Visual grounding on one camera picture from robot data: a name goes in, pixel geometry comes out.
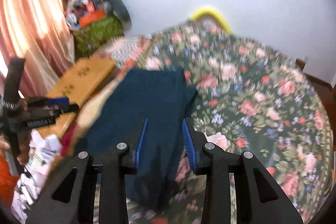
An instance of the floral bedspread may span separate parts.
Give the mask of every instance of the floral bedspread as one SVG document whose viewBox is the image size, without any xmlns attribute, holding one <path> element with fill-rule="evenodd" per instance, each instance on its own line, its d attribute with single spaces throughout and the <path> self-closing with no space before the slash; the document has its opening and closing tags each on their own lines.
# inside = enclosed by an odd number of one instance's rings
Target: floral bedspread
<svg viewBox="0 0 336 224">
<path fill-rule="evenodd" d="M 228 152 L 252 151 L 308 223 L 329 187 L 332 131 L 320 98 L 295 63 L 254 40 L 193 22 L 156 33 L 153 40 L 137 65 L 183 67 L 199 92 L 195 128 Z M 128 200 L 129 223 L 199 224 L 206 177 L 193 175 L 183 157 L 176 181 L 181 191 L 161 213 Z"/>
</svg>

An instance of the metal screw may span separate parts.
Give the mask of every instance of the metal screw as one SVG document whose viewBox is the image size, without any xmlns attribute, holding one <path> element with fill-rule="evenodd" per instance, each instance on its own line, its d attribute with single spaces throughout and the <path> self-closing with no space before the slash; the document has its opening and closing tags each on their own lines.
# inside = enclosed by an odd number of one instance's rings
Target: metal screw
<svg viewBox="0 0 336 224">
<path fill-rule="evenodd" d="M 245 151 L 245 152 L 243 153 L 243 155 L 244 155 L 244 157 L 247 158 L 247 159 L 252 159 L 252 157 L 253 157 L 253 154 L 252 154 L 252 152 L 250 152 L 250 151 Z"/>
<path fill-rule="evenodd" d="M 206 149 L 209 149 L 209 150 L 215 148 L 215 145 L 213 143 L 206 143 L 204 146 L 205 146 Z"/>
<path fill-rule="evenodd" d="M 87 157 L 88 153 L 86 151 L 79 152 L 78 157 L 80 159 L 85 159 Z"/>
<path fill-rule="evenodd" d="M 125 149 L 127 147 L 127 144 L 126 143 L 118 143 L 117 144 L 117 148 L 122 150 L 122 149 Z"/>
</svg>

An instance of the orange container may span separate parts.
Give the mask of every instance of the orange container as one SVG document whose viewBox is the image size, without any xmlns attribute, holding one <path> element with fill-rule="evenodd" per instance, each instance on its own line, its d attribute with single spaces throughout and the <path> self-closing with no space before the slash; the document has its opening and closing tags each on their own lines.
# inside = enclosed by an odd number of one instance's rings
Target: orange container
<svg viewBox="0 0 336 224">
<path fill-rule="evenodd" d="M 86 27 L 87 25 L 89 25 L 90 23 L 92 23 L 96 20 L 102 19 L 104 17 L 105 17 L 105 11 L 104 10 L 98 10 L 98 11 L 95 11 L 91 14 L 87 14 L 87 15 L 82 16 L 79 19 L 79 24 L 80 24 L 81 28 L 83 28 L 83 27 Z"/>
<path fill-rule="evenodd" d="M 90 14 L 96 11 L 95 6 L 92 1 L 89 1 L 89 3 L 85 5 L 85 8 Z"/>
</svg>

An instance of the yellow pool noodle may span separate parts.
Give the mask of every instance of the yellow pool noodle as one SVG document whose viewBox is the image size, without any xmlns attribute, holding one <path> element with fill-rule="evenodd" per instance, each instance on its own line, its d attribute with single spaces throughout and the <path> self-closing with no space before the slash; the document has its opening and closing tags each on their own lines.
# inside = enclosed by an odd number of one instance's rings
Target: yellow pool noodle
<svg viewBox="0 0 336 224">
<path fill-rule="evenodd" d="M 210 16 L 214 19 L 214 21 L 227 33 L 233 34 L 232 29 L 228 25 L 227 21 L 224 17 L 214 8 L 205 6 L 194 12 L 190 19 L 192 21 L 199 20 L 201 17 Z"/>
</svg>

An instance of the pink curtain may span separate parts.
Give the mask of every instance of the pink curtain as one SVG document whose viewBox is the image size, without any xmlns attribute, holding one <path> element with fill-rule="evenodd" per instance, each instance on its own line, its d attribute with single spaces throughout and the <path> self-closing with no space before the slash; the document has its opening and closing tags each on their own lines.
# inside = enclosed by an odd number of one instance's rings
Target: pink curtain
<svg viewBox="0 0 336 224">
<path fill-rule="evenodd" d="M 65 0 L 0 0 L 0 51 L 25 57 L 20 91 L 45 95 L 74 63 L 74 41 L 63 15 Z"/>
</svg>

